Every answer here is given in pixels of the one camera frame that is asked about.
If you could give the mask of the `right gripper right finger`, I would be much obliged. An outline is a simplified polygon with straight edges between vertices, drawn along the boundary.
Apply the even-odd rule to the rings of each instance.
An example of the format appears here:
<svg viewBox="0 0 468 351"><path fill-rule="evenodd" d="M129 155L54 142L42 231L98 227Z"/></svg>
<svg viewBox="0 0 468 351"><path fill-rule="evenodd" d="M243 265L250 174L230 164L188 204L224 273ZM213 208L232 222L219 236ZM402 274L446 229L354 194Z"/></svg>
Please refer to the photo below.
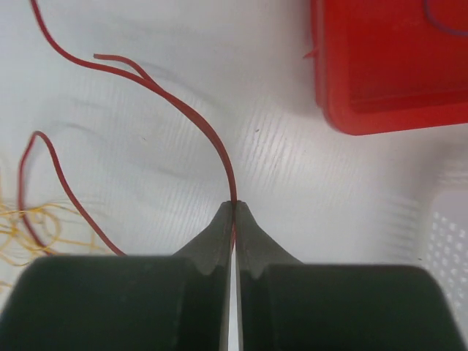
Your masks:
<svg viewBox="0 0 468 351"><path fill-rule="evenodd" d="M414 265L310 264L235 206L241 350L465 350L441 287Z"/></svg>

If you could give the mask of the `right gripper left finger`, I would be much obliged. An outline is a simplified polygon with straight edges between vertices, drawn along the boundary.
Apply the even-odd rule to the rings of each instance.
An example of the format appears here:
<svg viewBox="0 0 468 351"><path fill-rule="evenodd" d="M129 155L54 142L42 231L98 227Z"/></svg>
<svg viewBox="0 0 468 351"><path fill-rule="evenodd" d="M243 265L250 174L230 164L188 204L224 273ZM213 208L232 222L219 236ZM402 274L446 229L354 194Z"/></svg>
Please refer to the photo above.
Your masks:
<svg viewBox="0 0 468 351"><path fill-rule="evenodd" d="M233 207L171 255L35 260L1 313L3 350L226 350Z"/></svg>

